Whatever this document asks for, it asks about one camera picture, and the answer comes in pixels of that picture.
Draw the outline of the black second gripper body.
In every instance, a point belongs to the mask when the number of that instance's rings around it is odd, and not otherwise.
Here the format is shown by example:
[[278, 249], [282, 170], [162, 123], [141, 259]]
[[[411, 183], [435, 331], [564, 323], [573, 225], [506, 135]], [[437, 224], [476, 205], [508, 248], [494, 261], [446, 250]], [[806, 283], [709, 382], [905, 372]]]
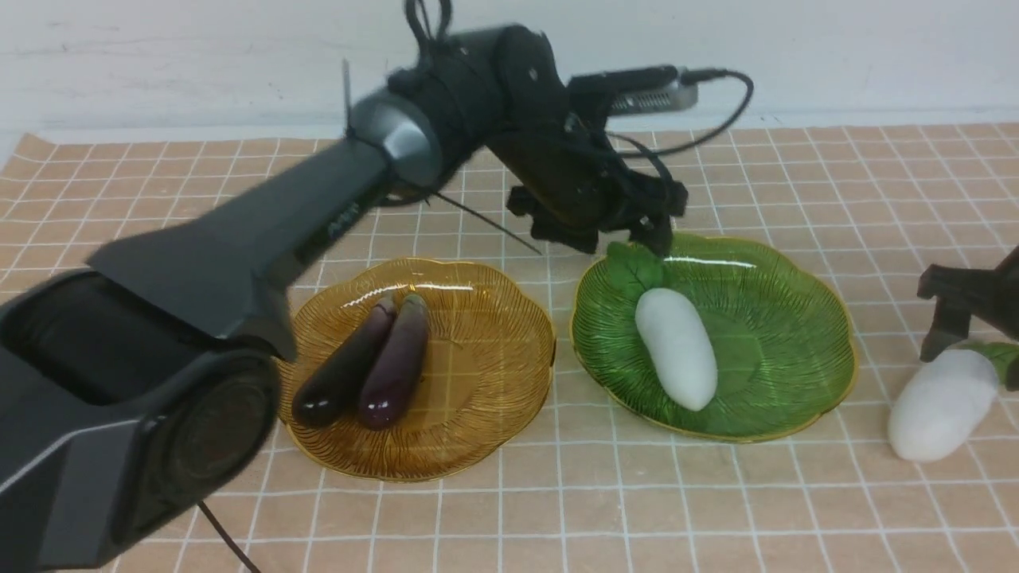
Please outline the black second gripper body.
[[971, 268], [975, 276], [976, 302], [971, 303], [969, 314], [1005, 337], [1018, 338], [1018, 247], [994, 269]]

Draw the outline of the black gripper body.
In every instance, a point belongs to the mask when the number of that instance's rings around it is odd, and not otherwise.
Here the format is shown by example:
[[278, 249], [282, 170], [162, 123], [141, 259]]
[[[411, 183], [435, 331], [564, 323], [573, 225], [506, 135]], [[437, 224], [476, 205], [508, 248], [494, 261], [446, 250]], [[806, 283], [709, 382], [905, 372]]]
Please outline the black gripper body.
[[537, 128], [506, 128], [486, 139], [516, 185], [582, 204], [598, 217], [600, 231], [627, 228], [633, 214], [627, 189], [652, 181], [627, 166], [607, 143], [603, 135], [592, 137], [586, 131], [570, 135]]

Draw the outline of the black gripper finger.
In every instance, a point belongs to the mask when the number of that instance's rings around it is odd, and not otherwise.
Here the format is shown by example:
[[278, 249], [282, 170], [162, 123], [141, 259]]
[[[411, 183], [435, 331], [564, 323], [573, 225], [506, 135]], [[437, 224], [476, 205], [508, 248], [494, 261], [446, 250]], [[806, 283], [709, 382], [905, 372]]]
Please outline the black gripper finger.
[[530, 235], [535, 240], [564, 244], [589, 255], [597, 249], [598, 217], [576, 201], [554, 199], [548, 193], [535, 193], [527, 186], [515, 185], [509, 189], [506, 209], [513, 216], [531, 218]]
[[951, 345], [967, 340], [971, 319], [991, 309], [991, 271], [928, 266], [920, 276], [917, 297], [935, 300], [931, 326], [919, 355], [920, 361], [927, 363]]
[[637, 181], [627, 189], [632, 207], [629, 240], [659, 258], [672, 251], [673, 218], [685, 215], [689, 192], [679, 181]]
[[1019, 362], [1011, 362], [1009, 363], [1009, 366], [1005, 368], [1005, 374], [1003, 375], [1003, 387], [1007, 392], [1019, 390]]

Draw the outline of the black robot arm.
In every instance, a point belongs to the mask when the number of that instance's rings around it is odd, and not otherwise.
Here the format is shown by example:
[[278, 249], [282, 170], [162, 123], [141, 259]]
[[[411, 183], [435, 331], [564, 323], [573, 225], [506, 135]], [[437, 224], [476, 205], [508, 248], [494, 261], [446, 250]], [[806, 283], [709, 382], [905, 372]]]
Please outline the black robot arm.
[[1016, 571], [1016, 114], [410, 22], [330, 138], [22, 138], [4, 572]]

